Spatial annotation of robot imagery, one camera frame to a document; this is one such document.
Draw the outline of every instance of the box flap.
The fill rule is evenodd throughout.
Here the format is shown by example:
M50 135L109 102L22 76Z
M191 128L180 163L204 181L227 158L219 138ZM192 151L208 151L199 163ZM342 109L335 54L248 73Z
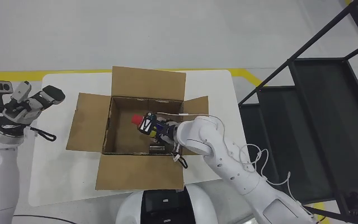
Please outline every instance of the box flap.
M188 114L209 114L209 98L203 96L192 100L184 101L183 112ZM194 120L197 116L184 116L184 120ZM183 155L197 155L196 153L183 149Z
M101 152L111 96L79 93L66 150Z
M140 68L112 68L112 96L184 100L186 74Z
M183 188L183 168L171 156L101 155L96 190Z

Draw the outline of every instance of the red cap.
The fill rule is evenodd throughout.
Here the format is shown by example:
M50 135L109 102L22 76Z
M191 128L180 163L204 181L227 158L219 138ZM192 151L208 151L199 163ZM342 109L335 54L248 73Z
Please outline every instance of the red cap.
M137 125L137 126L140 126L142 120L143 120L143 116L140 116L138 114L134 114L132 116L132 123Z

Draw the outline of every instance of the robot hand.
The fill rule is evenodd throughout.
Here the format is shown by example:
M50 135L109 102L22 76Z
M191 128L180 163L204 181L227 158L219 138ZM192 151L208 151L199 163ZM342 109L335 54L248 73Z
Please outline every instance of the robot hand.
M34 96L29 97L31 85L29 82L21 82L13 91L10 82L0 82L0 143L19 144L23 140L23 130L29 126L42 111L53 104L60 104L65 95L53 86L46 86ZM2 96L12 94L10 102L3 104ZM47 140L54 141L56 136L36 128L30 128Z

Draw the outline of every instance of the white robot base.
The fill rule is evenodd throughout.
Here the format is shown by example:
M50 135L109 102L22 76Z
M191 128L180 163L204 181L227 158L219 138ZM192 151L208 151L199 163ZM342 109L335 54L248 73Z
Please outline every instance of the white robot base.
M209 196L197 185L185 190L147 190L132 193L119 208L116 224L218 224Z

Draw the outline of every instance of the yellow floor line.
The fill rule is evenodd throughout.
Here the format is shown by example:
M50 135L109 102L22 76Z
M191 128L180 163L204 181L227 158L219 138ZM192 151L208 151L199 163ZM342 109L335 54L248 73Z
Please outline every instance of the yellow floor line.
M326 210L326 208L325 208L323 202L314 203L314 204L313 204L313 208L321 209L321 210ZM318 220L321 220L322 218L323 218L323 216L318 216ZM321 222L321 224L329 224L329 219L328 219L328 218L325 218L325 219Z
M233 77L243 77L247 79L250 83L255 86L258 86L261 83L257 77L248 72L243 68L181 68L181 69L161 69L168 71L198 71L198 70L228 70ZM4 81L41 81L43 77L47 74L54 73L101 73L101 72L111 72L110 69L100 69L100 70L62 70L62 71L19 71L19 72L0 72L0 80Z

